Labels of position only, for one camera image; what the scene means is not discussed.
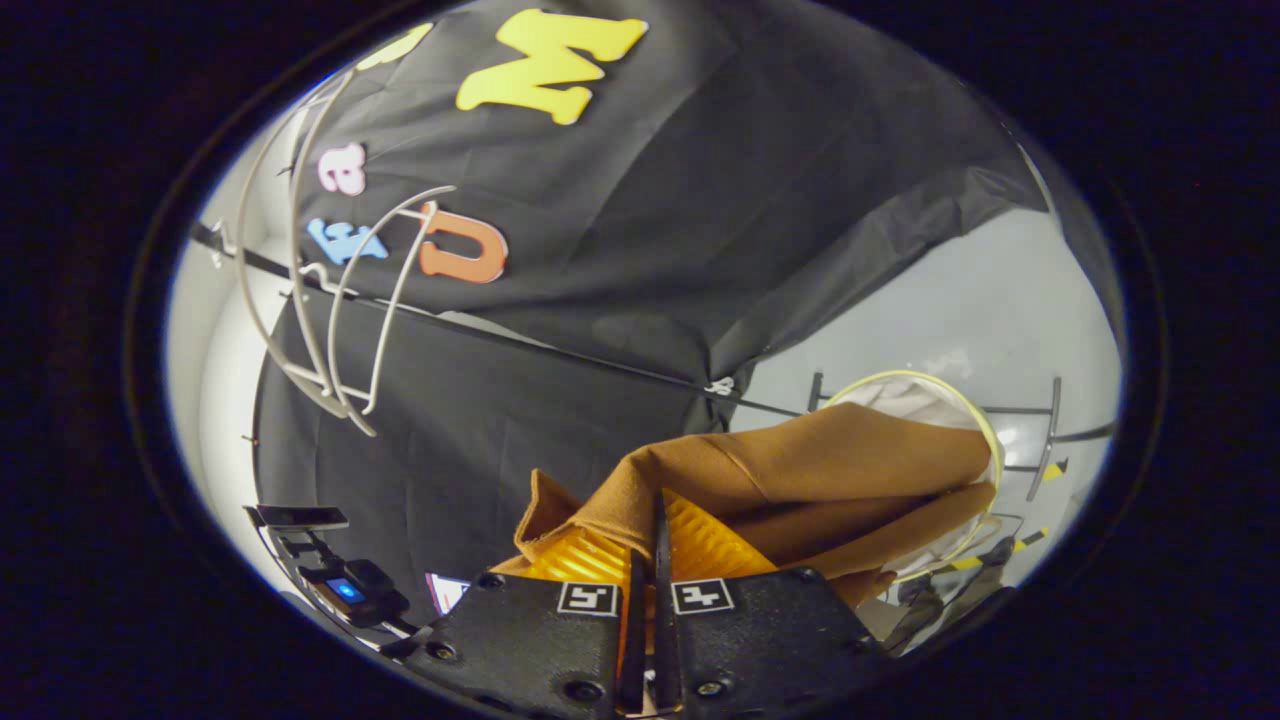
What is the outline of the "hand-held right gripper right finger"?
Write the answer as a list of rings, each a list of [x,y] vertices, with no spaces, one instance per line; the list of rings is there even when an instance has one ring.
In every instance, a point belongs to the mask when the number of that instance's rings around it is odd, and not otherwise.
[[[806,714],[890,656],[812,568],[777,569],[673,492],[655,511],[655,701],[681,714]]]

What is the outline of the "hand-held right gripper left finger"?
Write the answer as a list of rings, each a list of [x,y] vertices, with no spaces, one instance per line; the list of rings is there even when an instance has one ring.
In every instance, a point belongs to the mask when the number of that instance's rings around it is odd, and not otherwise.
[[[644,579],[632,550],[575,528],[477,577],[404,666],[508,716],[622,716],[643,703]]]

